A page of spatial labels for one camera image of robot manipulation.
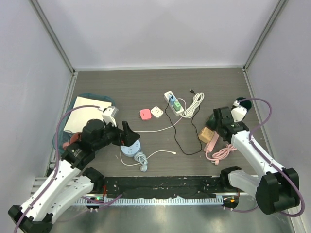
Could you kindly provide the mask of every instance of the pink charger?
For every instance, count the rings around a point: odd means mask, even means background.
[[[150,109],[148,108],[140,110],[139,113],[142,120],[150,120],[152,117]]]

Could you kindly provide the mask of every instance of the white robotic arm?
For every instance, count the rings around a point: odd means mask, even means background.
[[[270,166],[270,164],[263,159],[263,157],[254,149],[254,147],[249,143],[249,131],[240,131],[237,134],[232,136],[231,144],[240,151],[244,157],[248,160],[250,165],[255,170],[258,177],[253,177],[248,175],[242,170],[236,170],[229,173],[229,181],[233,187],[239,188],[244,192],[255,198],[255,194],[257,191],[257,187],[259,186],[259,182],[262,176],[269,173],[277,173],[277,170]],[[283,169],[283,165],[275,161],[262,146],[254,139],[251,140],[255,143],[255,145],[265,154],[265,156],[273,161],[274,165],[276,165],[279,169]]]
[[[214,130],[224,141],[231,143],[243,154],[254,168],[257,177],[246,174],[239,167],[230,167],[222,171],[223,185],[227,188],[238,188],[253,196],[259,208],[267,215],[298,206],[298,193],[288,182],[289,179],[299,189],[297,172],[293,168],[285,169],[253,137],[249,138],[251,133],[241,122],[246,113],[243,115],[243,108],[234,106],[238,109],[230,110],[224,107],[213,110]]]
[[[104,176],[93,168],[87,168],[75,183],[66,185],[84,170],[95,158],[95,152],[110,143],[131,146],[140,135],[133,132],[126,121],[120,130],[114,119],[117,108],[101,109],[104,121],[90,120],[83,127],[81,140],[71,143],[57,161],[58,166],[41,187],[21,206],[13,205],[9,216],[25,233],[48,233],[52,225],[77,199],[90,191],[99,192]]]

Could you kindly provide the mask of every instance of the blue round power strip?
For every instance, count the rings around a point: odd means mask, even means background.
[[[133,145],[131,145],[130,147],[126,147],[126,146],[121,146],[121,151],[123,152],[124,155],[126,155],[127,157],[134,157],[135,154],[137,154],[138,152],[140,152],[140,141],[137,140]]]

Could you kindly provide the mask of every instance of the dark gray table surface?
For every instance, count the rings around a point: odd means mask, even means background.
[[[249,97],[249,91],[240,68],[226,69],[167,69],[167,70],[122,70],[79,72],[73,92],[73,98],[80,93],[94,93],[111,97],[119,112],[116,121],[121,127],[123,120],[136,131],[159,130],[170,126],[164,114],[160,119],[152,118],[142,121],[139,111],[158,106],[162,110],[167,106],[163,94],[169,90],[178,98],[183,98],[187,106],[192,103],[195,92],[204,92],[205,98],[201,110],[193,122],[200,131],[207,117],[214,108],[229,106],[237,97]],[[179,117],[170,109],[169,115],[175,122]],[[258,125],[258,118],[252,108],[244,122],[251,129]],[[199,150],[195,129],[190,119],[182,119],[177,125],[177,140],[185,152]],[[148,156],[157,150],[171,150],[178,154],[157,153],[149,159],[148,170],[143,173],[139,166],[125,166],[120,161],[120,148],[109,145],[96,154],[96,158],[88,165],[99,170],[105,176],[186,176],[186,175],[219,175],[220,171],[230,166],[239,166],[250,174],[255,174],[247,160],[238,151],[231,153],[219,166],[215,166],[205,158],[204,152],[195,155],[184,155],[174,140],[174,129],[156,133],[140,133],[142,151]],[[262,132],[255,138],[266,148]],[[214,152],[225,147],[226,143],[218,140]],[[130,164],[133,158],[122,156]]]

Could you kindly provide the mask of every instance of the power strip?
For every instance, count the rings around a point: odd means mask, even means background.
[[[169,103],[170,97],[171,97],[172,95],[174,96],[174,98],[175,98],[176,101],[178,102],[178,99],[177,99],[176,96],[173,94],[173,92],[172,92],[172,91],[168,91],[168,92],[165,92],[165,93],[164,93],[164,99],[166,100],[167,103]],[[174,112],[174,114],[175,114],[176,116],[180,116],[180,115],[183,114],[183,112],[184,112],[184,108],[183,108],[183,106],[181,106],[181,105],[180,105],[180,109],[179,109],[178,111],[176,111],[176,110],[174,109],[173,105],[169,104],[169,106],[170,106],[171,110]]]
[[[105,202],[111,201],[113,198],[104,198]],[[216,198],[200,198],[200,199],[185,199],[177,196],[176,198],[167,198],[167,199],[129,199],[129,198],[120,198],[112,206],[146,206],[146,205],[223,205],[223,196],[216,196]],[[87,200],[78,199],[73,205],[86,205]],[[88,206],[98,206],[98,204],[89,203]]]

